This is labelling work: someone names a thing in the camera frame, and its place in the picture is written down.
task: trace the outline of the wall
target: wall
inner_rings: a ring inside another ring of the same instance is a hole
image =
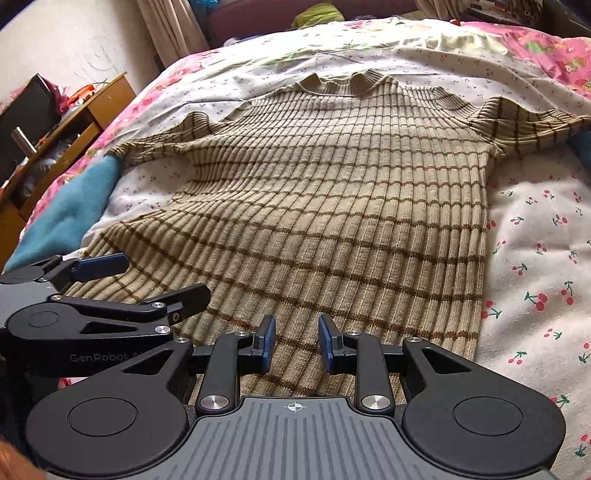
[[[36,73],[73,93],[127,71],[138,93],[155,54],[136,0],[35,0],[0,31],[0,99]]]

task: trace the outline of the beige curtain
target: beige curtain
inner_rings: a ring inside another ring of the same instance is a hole
[[[166,67],[191,53],[209,50],[187,0],[138,0],[138,5]]]
[[[463,0],[414,0],[417,7],[429,18],[451,20],[464,11]]]

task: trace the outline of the sweater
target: sweater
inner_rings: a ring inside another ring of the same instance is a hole
[[[352,377],[323,371],[320,312],[382,343],[419,336],[471,358],[487,173],[590,121],[533,113],[506,98],[477,107],[374,70],[313,74],[220,122],[194,112],[162,134],[113,149],[126,166],[186,157],[197,180],[166,207],[103,231],[89,255],[123,251],[132,268],[70,294],[139,301],[204,282],[209,307],[177,328],[199,344],[254,330],[274,313],[271,372],[243,380],[245,394],[351,393]]]

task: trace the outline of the knit garment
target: knit garment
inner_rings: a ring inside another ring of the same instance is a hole
[[[245,102],[221,122],[199,112],[117,146],[126,166],[189,158],[196,181],[166,207],[111,226],[90,256],[125,252],[130,270],[70,294],[140,301],[204,282],[196,343],[277,318],[271,373],[244,394],[350,394],[329,378],[320,312],[382,343],[413,335],[472,358],[480,326],[486,174],[588,128],[591,117],[476,107],[440,87],[402,87],[374,70],[316,74]]]

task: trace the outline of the blue cloth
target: blue cloth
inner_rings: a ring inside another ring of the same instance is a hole
[[[4,270],[79,249],[82,237],[105,210],[122,165],[118,158],[106,155],[60,188],[25,232]]]
[[[583,132],[569,138],[570,148],[577,154],[583,168],[591,173],[591,132]]]

